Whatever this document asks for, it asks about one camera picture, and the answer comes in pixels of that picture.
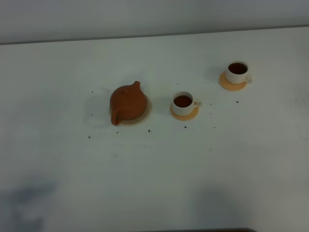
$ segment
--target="white table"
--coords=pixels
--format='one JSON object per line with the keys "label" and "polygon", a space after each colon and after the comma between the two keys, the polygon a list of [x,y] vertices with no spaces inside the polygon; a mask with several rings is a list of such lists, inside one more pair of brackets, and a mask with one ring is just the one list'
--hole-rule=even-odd
{"label": "white table", "polygon": [[[308,60],[309,28],[0,46],[0,231],[308,231]],[[152,113],[115,127],[135,80]],[[195,120],[170,115],[179,90]]]}

